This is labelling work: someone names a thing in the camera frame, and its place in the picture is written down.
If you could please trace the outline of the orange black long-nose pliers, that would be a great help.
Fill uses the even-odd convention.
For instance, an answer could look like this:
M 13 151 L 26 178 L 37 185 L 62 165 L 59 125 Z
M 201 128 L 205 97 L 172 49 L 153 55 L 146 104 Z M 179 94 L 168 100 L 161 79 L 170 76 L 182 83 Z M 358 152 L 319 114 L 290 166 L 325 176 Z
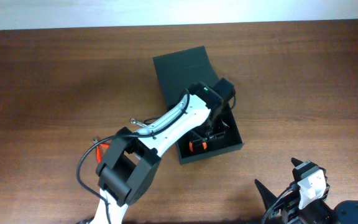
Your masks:
M 190 141 L 189 150 L 191 153 L 201 153 L 208 148 L 207 142 L 204 141 Z

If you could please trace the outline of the dark green box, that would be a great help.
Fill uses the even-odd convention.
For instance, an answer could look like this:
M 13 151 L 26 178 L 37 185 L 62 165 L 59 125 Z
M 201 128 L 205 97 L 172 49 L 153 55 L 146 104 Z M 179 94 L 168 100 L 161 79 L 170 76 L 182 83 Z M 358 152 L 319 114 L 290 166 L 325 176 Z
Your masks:
M 183 96 L 183 90 L 198 96 L 211 110 L 206 118 L 214 121 L 224 110 L 233 109 L 230 100 L 236 99 L 234 85 L 225 78 L 218 78 L 209 61 L 203 46 L 182 50 L 153 58 L 160 89 L 167 109 L 170 110 Z M 223 120 L 230 126 L 223 139 L 209 142 L 206 151 L 191 153 L 189 150 L 190 132 L 187 132 L 176 143 L 181 165 L 207 159 L 220 154 L 237 151 L 242 148 L 239 129 L 231 112 Z

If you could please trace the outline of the silver combination wrench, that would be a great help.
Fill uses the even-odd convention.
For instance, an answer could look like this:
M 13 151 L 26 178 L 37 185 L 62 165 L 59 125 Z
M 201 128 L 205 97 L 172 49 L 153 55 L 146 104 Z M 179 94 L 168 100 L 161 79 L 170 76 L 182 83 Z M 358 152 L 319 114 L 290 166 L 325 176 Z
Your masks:
M 131 119 L 130 119 L 130 123 L 131 123 L 131 124 L 134 124 L 134 125 L 137 125 L 137 126 L 140 126 L 140 127 L 142 127 L 142 128 L 147 127 L 146 124 L 144 124 L 143 122 L 141 122 L 141 121 L 139 121 L 139 120 L 137 120 L 137 119 L 135 119 L 135 118 L 131 118 Z

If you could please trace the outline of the red black cutting pliers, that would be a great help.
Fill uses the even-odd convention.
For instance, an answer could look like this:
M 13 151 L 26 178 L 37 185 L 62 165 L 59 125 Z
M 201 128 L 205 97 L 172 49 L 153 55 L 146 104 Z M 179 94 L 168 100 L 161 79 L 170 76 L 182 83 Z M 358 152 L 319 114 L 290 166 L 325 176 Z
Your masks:
M 98 164 L 102 161 L 105 151 L 109 148 L 109 143 L 101 143 L 96 146 L 96 160 Z

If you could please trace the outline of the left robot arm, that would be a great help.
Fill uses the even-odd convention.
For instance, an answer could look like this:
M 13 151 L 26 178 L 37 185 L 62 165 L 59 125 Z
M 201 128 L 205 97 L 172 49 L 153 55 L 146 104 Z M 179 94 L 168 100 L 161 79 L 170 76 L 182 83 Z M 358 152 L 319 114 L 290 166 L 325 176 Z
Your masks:
M 101 199 L 91 222 L 122 223 L 128 206 L 150 187 L 162 155 L 184 135 L 191 135 L 191 151 L 223 138 L 224 131 L 215 124 L 235 94 L 234 85 L 224 78 L 215 86 L 192 85 L 153 123 L 135 132 L 122 128 L 111 136 L 96 167 Z

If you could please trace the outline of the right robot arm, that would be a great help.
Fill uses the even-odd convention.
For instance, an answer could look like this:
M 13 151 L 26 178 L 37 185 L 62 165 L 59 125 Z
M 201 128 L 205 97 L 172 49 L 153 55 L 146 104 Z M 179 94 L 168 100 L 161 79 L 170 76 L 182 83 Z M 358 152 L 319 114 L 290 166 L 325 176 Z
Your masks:
M 326 169 L 311 161 L 291 158 L 294 181 L 275 196 L 259 180 L 254 183 L 262 197 L 265 213 L 261 223 L 358 224 L 358 201 L 345 200 L 335 208 L 326 204 L 330 190 Z

